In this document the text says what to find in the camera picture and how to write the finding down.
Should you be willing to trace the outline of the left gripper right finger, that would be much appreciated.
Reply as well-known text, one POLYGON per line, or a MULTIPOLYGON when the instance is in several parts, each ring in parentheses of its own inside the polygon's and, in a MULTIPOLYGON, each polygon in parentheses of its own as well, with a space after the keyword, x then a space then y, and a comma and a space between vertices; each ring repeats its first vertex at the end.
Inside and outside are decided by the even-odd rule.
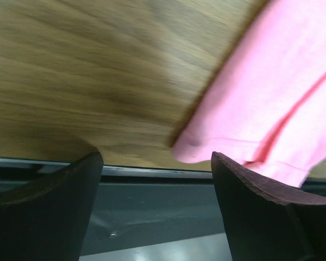
POLYGON ((217 152, 211 168, 233 260, 326 260, 326 196, 262 176, 217 152))

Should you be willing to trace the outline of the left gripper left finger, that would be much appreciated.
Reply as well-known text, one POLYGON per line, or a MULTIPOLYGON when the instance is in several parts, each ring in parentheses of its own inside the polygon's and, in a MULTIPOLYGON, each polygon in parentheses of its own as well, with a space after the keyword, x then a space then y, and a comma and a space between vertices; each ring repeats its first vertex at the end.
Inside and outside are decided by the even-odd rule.
POLYGON ((102 169, 93 152, 0 192, 0 260, 78 260, 102 169))

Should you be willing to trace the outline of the bright pink t shirt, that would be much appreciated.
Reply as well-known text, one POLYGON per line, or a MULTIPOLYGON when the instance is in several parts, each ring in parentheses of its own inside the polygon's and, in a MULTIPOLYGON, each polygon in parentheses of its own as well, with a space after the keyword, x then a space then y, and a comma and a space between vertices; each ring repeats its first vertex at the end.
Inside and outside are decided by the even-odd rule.
POLYGON ((326 158, 326 1, 269 1, 173 146, 300 187, 326 158))

